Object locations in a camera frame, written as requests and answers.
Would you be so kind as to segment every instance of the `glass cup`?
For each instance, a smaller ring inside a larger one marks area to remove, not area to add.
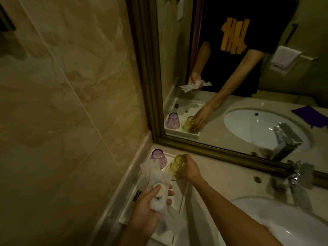
[[[165,154],[163,153],[163,151],[161,149],[155,149],[152,152],[151,158],[154,159],[154,160],[158,160],[160,169],[163,169],[164,167],[166,167],[167,159],[166,159]]]
[[[185,167],[186,166],[186,155],[185,154],[178,154],[175,158],[173,163],[171,164],[171,172],[172,175],[176,178],[179,179],[176,175],[176,171]]]
[[[177,113],[171,113],[167,119],[166,126],[170,129],[180,128],[179,116]]]
[[[184,121],[182,123],[182,128],[187,131],[190,132],[190,128],[194,125],[195,123],[195,118],[193,116],[189,116],[186,121]]]

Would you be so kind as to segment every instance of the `sink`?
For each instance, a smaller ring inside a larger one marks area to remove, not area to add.
[[[328,226],[292,205],[255,197],[232,203],[266,226],[284,246],[327,245]],[[220,245],[226,245],[219,232],[218,235]]]
[[[234,110],[227,113],[223,120],[225,126],[240,139],[271,150],[277,146],[272,128],[279,123],[287,123],[303,141],[303,144],[294,152],[306,151],[311,147],[308,136],[298,125],[289,119],[267,111]]]

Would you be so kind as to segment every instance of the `white tray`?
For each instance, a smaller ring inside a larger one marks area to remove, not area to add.
[[[174,160],[175,155],[165,153],[165,156],[167,158],[167,166]],[[176,180],[171,181],[171,184],[173,186],[172,190],[175,192],[174,196],[171,196],[170,199],[172,199],[172,207],[179,212],[179,214],[182,214],[184,203],[186,201],[186,194],[188,190],[189,183],[183,181],[183,180]],[[134,201],[136,201],[136,198],[138,197],[138,193],[140,191],[144,190],[145,186],[147,185],[146,178],[141,174],[139,175],[139,178],[137,180],[137,183],[134,186],[134,189],[129,197],[129,201],[125,205],[123,212],[121,214],[121,217],[119,218],[119,222],[121,224],[127,225],[129,222],[129,219],[132,215],[133,211],[133,205]],[[167,245],[167,246],[175,246],[176,240],[178,235],[174,235],[172,231],[166,231],[162,235],[158,235],[157,233],[153,233],[152,238]]]
[[[164,128],[165,132],[167,134],[172,134],[172,135],[179,135],[183,137],[189,137],[192,139],[198,139],[199,138],[199,132],[197,134],[195,133],[190,133],[182,129],[182,123],[187,120],[189,116],[194,116],[196,113],[205,105],[204,102],[199,102],[199,101],[194,101],[194,100],[187,100],[187,99],[181,99],[181,98],[176,98],[174,100],[174,103],[171,107],[171,112],[174,110],[174,106],[178,104],[178,116],[179,116],[179,121],[180,121],[180,127],[178,129],[171,129],[166,126],[167,119],[169,118],[169,115],[166,117],[165,122],[164,122]]]

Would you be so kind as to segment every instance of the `hand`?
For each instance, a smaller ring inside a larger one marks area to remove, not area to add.
[[[191,158],[190,154],[186,154],[186,167],[177,170],[176,175],[192,184],[202,179],[198,164]]]
[[[192,84],[196,84],[196,81],[200,81],[202,78],[200,76],[200,74],[198,74],[195,71],[192,71],[189,79],[188,79],[188,84],[192,83]],[[198,89],[201,89],[203,87],[203,84],[200,84],[200,86],[198,87]]]
[[[132,216],[127,226],[127,230],[133,230],[142,234],[145,242],[150,240],[150,237],[152,236],[158,223],[156,212],[150,208],[150,200],[155,197],[160,190],[160,185],[157,185],[152,190],[147,192],[147,186],[137,199]],[[173,196],[174,194],[174,191],[169,190],[169,196]],[[168,199],[166,204],[171,205],[172,200]]]
[[[198,133],[198,131],[200,131],[207,124],[213,111],[214,109],[211,106],[205,104],[196,113],[196,115],[194,115],[195,122],[194,125],[190,128],[190,132]]]

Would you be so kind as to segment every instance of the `person's left hand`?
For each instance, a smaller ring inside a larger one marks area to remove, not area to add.
[[[210,105],[205,104],[196,115],[194,115],[195,122],[190,128],[190,132],[197,133],[200,131],[207,124],[213,111],[214,109]]]
[[[155,197],[160,190],[160,185],[157,185],[152,190],[147,192],[147,186],[137,199],[132,216],[127,226],[127,229],[141,233],[145,239],[145,242],[149,241],[158,223],[156,212],[150,208],[150,200]],[[174,191],[169,190],[169,196],[173,196],[174,194]],[[166,203],[167,205],[171,205],[172,200],[168,199]]]

